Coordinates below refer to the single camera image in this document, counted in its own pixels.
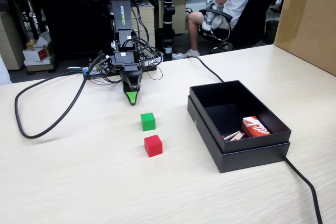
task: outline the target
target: black box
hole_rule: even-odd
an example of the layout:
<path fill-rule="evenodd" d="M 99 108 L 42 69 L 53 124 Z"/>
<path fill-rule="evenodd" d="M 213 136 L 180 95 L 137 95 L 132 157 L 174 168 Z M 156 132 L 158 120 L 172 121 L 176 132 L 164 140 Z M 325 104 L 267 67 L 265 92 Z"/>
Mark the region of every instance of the black box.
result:
<path fill-rule="evenodd" d="M 190 87 L 188 111 L 220 172 L 283 161 L 291 130 L 241 82 L 230 81 Z M 256 116 L 271 133 L 225 142 L 243 118 Z"/>

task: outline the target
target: black chair back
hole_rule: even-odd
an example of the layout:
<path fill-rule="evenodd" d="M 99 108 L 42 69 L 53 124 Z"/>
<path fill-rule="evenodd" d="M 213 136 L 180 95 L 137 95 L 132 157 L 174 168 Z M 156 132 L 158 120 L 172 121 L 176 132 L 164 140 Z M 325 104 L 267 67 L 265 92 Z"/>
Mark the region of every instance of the black chair back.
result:
<path fill-rule="evenodd" d="M 40 2 L 56 58 L 91 58 L 110 48 L 112 27 L 106 0 Z"/>
<path fill-rule="evenodd" d="M 246 47 L 255 45 L 264 36 L 266 14 L 270 4 L 275 0 L 249 0 L 235 26 L 233 44 Z"/>

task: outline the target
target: green cube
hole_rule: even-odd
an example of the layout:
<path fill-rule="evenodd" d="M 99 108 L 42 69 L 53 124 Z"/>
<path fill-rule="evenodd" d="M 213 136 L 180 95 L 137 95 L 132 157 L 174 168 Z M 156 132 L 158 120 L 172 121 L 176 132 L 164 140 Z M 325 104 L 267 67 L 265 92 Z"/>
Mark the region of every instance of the green cube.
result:
<path fill-rule="evenodd" d="M 141 114 L 141 126 L 143 131 L 155 130 L 155 117 L 153 113 Z"/>

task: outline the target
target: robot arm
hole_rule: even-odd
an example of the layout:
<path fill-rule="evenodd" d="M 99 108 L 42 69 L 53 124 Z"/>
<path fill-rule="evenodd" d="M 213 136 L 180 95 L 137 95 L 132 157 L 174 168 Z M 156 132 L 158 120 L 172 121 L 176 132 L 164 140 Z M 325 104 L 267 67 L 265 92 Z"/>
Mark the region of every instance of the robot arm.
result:
<path fill-rule="evenodd" d="M 143 70 L 140 68 L 140 54 L 136 42 L 129 41 L 136 36 L 132 29 L 130 0 L 112 0 L 114 39 L 111 43 L 113 54 L 96 68 L 106 74 L 120 73 L 124 93 L 131 105 L 135 105 L 140 91 Z"/>

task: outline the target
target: red cube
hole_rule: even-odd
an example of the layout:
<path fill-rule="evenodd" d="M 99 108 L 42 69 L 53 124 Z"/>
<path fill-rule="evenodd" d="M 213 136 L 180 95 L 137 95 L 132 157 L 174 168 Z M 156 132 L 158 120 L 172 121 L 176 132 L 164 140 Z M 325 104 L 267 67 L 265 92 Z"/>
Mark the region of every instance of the red cube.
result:
<path fill-rule="evenodd" d="M 145 138 L 145 149 L 148 157 L 153 157 L 162 154 L 162 142 L 158 135 Z"/>

